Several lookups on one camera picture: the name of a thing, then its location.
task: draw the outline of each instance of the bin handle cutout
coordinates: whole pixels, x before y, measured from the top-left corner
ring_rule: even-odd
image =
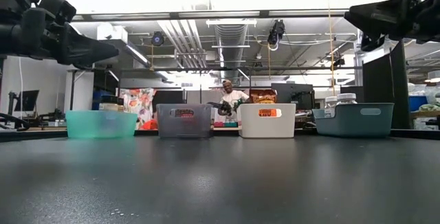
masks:
[[[282,113],[280,109],[259,109],[259,117],[281,117]]]
[[[381,111],[379,108],[362,108],[360,113],[362,115],[380,115]]]

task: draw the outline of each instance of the person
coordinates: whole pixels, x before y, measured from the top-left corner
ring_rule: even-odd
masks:
[[[248,102],[249,100],[249,96],[246,93],[232,89],[232,83],[230,80],[223,81],[223,89],[225,90],[225,94],[221,98],[220,104],[227,102],[233,108],[239,100],[242,100],[243,103]],[[235,111],[232,112],[232,116],[230,117],[228,117],[228,112],[224,110],[218,109],[217,112],[219,115],[227,116],[227,119],[237,122],[237,114]]]

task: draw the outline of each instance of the desk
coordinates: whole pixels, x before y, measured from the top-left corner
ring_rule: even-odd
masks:
[[[1,222],[438,223],[439,153],[307,135],[1,143]]]

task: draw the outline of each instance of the gray plastic bin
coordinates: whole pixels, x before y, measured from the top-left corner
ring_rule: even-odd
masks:
[[[314,109],[320,135],[338,137],[386,137],[391,131],[393,103],[343,104],[334,117],[324,117],[324,110]]]
[[[211,136],[210,104],[158,104],[160,137],[205,138]]]

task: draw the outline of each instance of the ceiling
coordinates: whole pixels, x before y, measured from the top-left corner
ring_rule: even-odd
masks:
[[[207,52],[216,52],[217,59],[209,61],[208,66],[219,67],[220,61],[218,57],[218,49],[212,48],[213,45],[218,45],[216,39],[215,26],[206,24],[206,19],[195,20],[197,31],[201,41],[201,45]],[[243,49],[243,55],[240,59],[240,64],[243,66],[251,66],[256,62],[258,54],[261,55],[259,62],[264,67],[269,66],[269,54],[267,46],[261,46],[266,44],[267,36],[271,27],[273,26],[275,19],[257,19],[256,25],[247,25],[247,33],[245,35],[244,45],[249,45],[249,48]],[[282,45],[280,44],[276,51],[270,52],[270,66],[291,66],[291,67],[310,67],[320,66],[325,64],[329,66],[329,58],[326,55],[331,51],[331,45],[328,41],[331,36],[329,35],[330,25],[332,26],[332,33],[334,41],[332,41],[333,48],[337,48],[347,41],[355,41],[358,30],[353,27],[348,21],[343,18],[288,18],[283,19],[285,24],[286,34],[284,35],[282,42],[284,43],[308,43],[308,45]],[[153,65],[158,67],[178,67],[174,58],[156,58],[151,57],[153,54],[157,55],[173,55],[174,46],[169,39],[165,39],[165,43],[160,47],[154,47],[152,52],[151,37],[154,32],[162,31],[161,26],[157,21],[117,21],[111,22],[112,25],[121,25],[129,33],[129,41],[137,45],[137,48],[150,60]],[[83,33],[85,36],[92,38],[96,37],[97,27],[99,22],[81,22],[73,23],[74,27]],[[315,41],[323,41],[321,44],[310,45]],[[344,49],[340,50],[342,54],[354,54],[350,43],[344,46]],[[436,65],[437,58],[440,58],[440,46],[437,43],[426,43],[425,45],[416,45],[415,43],[408,43],[405,46],[406,57],[409,65]],[[124,62],[115,63],[115,60],[106,60],[103,64],[113,64],[116,67],[116,71],[121,68],[132,67],[133,62],[130,59],[123,58]],[[412,74],[411,79],[423,79],[428,69],[411,69],[408,73]],[[319,73],[328,74],[329,72],[320,70]],[[259,71],[256,74],[259,75],[296,75],[296,74],[313,74],[311,71]],[[137,78],[148,78],[151,74],[137,74]]]

